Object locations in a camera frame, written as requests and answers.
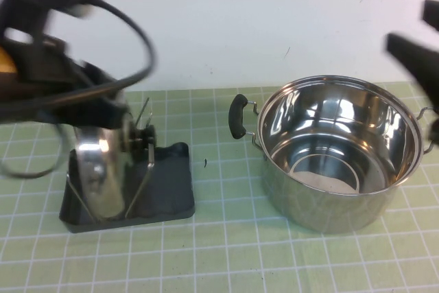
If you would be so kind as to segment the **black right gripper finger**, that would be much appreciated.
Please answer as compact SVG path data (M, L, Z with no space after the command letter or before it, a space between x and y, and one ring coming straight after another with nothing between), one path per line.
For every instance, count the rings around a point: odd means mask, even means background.
M438 113L438 52L395 33L386 35L385 50L418 82Z
M422 20L436 31L439 30L439 0L425 0Z

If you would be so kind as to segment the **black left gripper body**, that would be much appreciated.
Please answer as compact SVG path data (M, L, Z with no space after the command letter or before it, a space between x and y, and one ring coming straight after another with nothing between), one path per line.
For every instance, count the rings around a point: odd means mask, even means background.
M66 43L44 35L24 43L6 38L6 54L14 69L6 74L6 100L24 102L83 102L79 66L65 54Z

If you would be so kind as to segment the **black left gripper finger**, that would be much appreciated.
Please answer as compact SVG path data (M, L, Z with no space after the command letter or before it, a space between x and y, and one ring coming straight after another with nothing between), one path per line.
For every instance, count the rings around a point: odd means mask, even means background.
M75 127L95 126L116 129L122 126L126 113L125 102L99 97L68 106L68 124Z
M91 82L92 84L107 84L117 81L117 79L91 63L83 62L80 65L80 68L88 82Z

